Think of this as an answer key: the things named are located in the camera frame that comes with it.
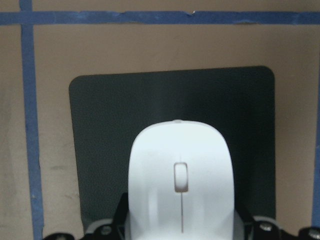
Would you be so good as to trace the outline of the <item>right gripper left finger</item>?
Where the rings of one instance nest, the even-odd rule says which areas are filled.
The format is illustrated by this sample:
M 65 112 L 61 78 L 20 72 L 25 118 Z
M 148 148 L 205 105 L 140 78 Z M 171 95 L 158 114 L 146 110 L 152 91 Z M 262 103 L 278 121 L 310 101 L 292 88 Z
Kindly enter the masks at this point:
M 115 214 L 113 216 L 111 228 L 112 240 L 125 240 L 126 239 L 126 219 L 129 213 L 129 197 L 128 193 L 122 194 L 119 203 L 117 205 Z

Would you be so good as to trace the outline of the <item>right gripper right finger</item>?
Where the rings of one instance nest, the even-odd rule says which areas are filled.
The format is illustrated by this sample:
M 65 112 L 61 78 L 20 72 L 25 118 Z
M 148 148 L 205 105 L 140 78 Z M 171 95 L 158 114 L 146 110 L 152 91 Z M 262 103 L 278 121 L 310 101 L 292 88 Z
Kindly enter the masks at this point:
M 233 239 L 252 240 L 254 235 L 254 218 L 244 209 L 234 211 Z

